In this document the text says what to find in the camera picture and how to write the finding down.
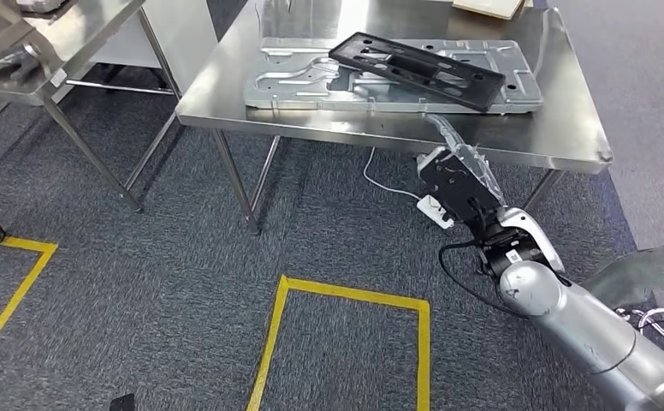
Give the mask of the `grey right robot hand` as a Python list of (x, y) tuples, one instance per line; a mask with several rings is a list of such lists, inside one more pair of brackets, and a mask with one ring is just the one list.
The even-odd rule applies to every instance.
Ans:
[(501, 187), (489, 167), (489, 161), (475, 146), (467, 144), (451, 123), (437, 114), (424, 114), (424, 119), (434, 124), (444, 138), (450, 152), (489, 190), (502, 206), (506, 206)]

